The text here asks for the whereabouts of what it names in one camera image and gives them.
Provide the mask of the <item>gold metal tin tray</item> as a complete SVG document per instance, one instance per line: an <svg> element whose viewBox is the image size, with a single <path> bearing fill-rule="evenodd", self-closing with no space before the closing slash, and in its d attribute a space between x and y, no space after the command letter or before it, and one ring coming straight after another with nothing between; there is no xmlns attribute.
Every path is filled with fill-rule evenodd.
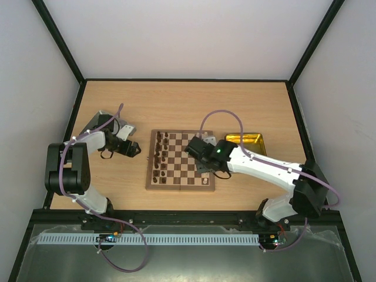
<svg viewBox="0 0 376 282"><path fill-rule="evenodd" d="M227 141L236 143L240 145L240 134L239 133L229 133L224 137ZM261 133L244 133L243 134L243 145L244 148L255 152L257 154L266 156L266 148L264 144L263 135Z"/></svg>

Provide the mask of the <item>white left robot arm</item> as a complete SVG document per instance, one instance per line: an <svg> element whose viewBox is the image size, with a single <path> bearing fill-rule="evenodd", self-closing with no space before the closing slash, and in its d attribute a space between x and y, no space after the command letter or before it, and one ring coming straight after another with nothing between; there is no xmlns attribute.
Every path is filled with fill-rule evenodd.
<svg viewBox="0 0 376 282"><path fill-rule="evenodd" d="M79 136L64 143L48 146L45 169L47 191L66 196L83 205L88 214L110 216L111 201L101 195L91 184L89 156L107 151L110 156L118 153L135 157L141 152L137 142L128 139L136 126L105 111L98 111L83 128Z"/></svg>

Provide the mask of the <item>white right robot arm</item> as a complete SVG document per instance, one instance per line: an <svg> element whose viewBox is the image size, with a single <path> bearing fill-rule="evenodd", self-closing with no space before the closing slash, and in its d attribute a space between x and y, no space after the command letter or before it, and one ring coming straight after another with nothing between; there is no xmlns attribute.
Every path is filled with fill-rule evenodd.
<svg viewBox="0 0 376 282"><path fill-rule="evenodd" d="M325 208L328 182L313 160L304 164L283 162L227 140L219 140L213 145L196 136L184 151L207 172L246 174L284 189L286 194L266 199L260 205L256 223L263 230L269 230L281 219L296 214L316 219Z"/></svg>

